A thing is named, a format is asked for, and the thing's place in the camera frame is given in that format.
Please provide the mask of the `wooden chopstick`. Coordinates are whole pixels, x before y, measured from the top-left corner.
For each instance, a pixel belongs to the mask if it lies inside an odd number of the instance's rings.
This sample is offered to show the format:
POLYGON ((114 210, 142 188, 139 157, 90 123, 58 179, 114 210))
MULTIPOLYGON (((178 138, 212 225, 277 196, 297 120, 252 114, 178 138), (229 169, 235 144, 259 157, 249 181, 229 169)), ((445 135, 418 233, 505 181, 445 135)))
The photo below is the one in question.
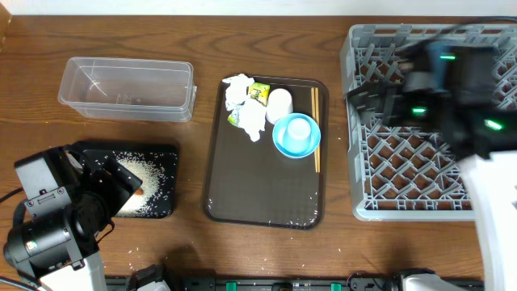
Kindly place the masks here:
MULTIPOLYGON (((314 119, 317 122, 318 128, 320 129, 320 113, 319 113, 319 89, 317 87, 313 88, 314 93, 314 119)), ((318 147, 315 151, 315 158, 316 158, 316 171, 317 173, 321 172, 321 147, 320 147, 321 141, 318 143, 318 147)))
MULTIPOLYGON (((312 107, 312 118, 313 118, 313 120, 315 121, 315 119, 314 119, 314 112, 315 112, 315 111, 314 111, 314 93, 313 93, 313 88, 314 88, 314 87, 312 87, 312 88, 311 88, 311 107, 312 107)), ((316 167, 315 151, 313 152, 313 155, 314 155, 315 171, 316 171, 317 167, 316 167)))

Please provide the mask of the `pink plastic cup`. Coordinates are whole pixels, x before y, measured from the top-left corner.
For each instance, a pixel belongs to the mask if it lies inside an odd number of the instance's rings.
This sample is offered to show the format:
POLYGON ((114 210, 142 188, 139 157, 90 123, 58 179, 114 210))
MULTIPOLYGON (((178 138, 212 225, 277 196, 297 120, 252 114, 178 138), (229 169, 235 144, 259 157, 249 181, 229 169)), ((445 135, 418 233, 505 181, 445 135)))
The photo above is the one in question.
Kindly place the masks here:
POLYGON ((292 95, 284 88, 274 89, 267 100, 266 119, 271 124, 293 112, 292 95))

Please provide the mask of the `light blue bowl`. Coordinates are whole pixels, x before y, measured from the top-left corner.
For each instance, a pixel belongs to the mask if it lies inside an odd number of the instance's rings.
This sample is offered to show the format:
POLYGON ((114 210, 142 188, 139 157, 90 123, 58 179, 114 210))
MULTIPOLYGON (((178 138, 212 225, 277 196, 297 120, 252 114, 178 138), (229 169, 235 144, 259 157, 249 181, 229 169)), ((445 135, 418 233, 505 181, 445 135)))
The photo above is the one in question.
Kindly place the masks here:
POLYGON ((284 156, 286 156, 288 158, 300 159, 300 158, 305 158, 305 157, 311 155, 315 151, 316 147, 318 146, 318 143, 321 140, 321 132, 320 132, 320 129, 318 128, 318 125, 316 124, 316 122, 310 116, 307 116, 302 113, 290 113, 290 114, 286 115, 285 117, 279 119, 277 121, 277 123, 274 125, 273 131, 272 131, 272 138, 273 138, 273 143, 274 143, 276 149, 281 154, 283 154, 284 156), (295 119, 295 118, 305 118, 310 123, 310 126, 311 126, 309 147, 307 148, 307 150, 305 152, 302 152, 301 154, 292 154, 291 152, 287 151, 283 146, 283 139, 284 139, 284 133, 285 133, 286 127, 287 127, 288 123, 292 119, 295 119))

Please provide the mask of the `white napkin wrapper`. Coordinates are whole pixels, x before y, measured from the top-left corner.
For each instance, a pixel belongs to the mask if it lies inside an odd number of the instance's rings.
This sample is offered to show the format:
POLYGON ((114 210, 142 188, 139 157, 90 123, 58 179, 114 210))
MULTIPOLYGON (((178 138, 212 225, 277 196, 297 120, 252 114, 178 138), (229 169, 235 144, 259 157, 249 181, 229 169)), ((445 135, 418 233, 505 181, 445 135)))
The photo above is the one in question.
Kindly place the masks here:
POLYGON ((256 99, 248 99, 231 111, 227 121, 243 129, 250 140, 256 142, 260 139, 260 132, 265 130, 266 107, 256 99))

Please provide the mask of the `white paper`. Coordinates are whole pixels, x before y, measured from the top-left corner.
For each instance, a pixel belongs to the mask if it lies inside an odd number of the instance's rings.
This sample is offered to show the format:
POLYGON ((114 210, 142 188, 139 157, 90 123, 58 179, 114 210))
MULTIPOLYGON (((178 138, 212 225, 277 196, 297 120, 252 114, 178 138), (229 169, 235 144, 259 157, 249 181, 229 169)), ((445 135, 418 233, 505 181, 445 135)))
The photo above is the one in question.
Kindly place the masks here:
POLYGON ((247 100, 247 89, 254 84, 254 78, 238 74, 224 78, 222 82, 228 85, 225 90, 225 108, 227 111, 232 111, 247 100))

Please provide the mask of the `dark blue plate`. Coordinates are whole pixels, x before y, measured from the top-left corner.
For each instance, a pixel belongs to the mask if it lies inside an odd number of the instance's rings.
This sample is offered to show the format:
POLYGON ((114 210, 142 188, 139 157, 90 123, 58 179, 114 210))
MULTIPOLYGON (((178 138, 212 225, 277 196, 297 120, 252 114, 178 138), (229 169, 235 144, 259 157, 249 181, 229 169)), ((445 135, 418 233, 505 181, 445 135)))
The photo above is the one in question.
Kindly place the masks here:
POLYGON ((431 69, 431 87, 434 91, 445 92, 447 65, 456 59, 456 55, 452 52, 452 42, 434 41, 429 43, 426 49, 431 69))

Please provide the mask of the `light blue cup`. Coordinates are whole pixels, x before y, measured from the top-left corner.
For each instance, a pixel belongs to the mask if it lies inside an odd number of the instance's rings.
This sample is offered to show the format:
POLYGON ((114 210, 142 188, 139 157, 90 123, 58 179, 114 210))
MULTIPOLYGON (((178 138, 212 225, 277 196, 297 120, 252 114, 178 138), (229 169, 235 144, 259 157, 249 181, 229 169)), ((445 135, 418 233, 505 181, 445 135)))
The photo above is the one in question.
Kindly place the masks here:
POLYGON ((292 154, 305 152, 310 143, 311 126, 305 118, 292 119, 285 130, 283 146, 292 154))

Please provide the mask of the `yellow green snack wrapper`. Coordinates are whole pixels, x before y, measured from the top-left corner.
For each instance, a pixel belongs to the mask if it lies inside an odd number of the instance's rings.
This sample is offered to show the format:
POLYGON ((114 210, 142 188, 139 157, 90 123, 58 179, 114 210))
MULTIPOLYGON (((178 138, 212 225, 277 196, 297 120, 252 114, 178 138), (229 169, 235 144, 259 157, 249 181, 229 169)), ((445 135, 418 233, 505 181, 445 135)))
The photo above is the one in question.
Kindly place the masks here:
POLYGON ((248 87, 248 96, 261 103, 264 107, 267 106, 267 100, 270 93, 271 86, 264 83, 254 82, 248 87))

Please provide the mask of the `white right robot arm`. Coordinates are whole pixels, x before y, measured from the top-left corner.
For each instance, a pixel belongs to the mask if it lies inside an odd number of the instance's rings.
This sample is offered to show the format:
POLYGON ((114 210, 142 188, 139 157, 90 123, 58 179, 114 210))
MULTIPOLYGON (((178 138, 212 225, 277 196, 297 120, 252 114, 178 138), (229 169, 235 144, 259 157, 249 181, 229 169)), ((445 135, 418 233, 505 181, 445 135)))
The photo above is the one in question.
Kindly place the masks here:
POLYGON ((365 82, 347 93, 363 118, 440 133, 470 196, 485 289, 516 288, 516 112, 492 101, 496 49, 426 41, 403 52, 399 84, 365 82))

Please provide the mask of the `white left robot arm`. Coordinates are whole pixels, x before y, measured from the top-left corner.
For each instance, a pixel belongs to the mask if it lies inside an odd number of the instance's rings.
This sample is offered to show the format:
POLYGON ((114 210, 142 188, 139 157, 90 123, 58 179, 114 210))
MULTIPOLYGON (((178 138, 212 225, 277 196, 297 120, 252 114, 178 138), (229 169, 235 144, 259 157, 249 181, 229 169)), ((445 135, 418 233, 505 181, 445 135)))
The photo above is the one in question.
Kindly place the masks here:
POLYGON ((80 164, 66 147, 15 163, 31 220, 15 220, 3 248, 26 288, 105 290, 99 233, 141 187, 116 160, 100 168, 80 164))

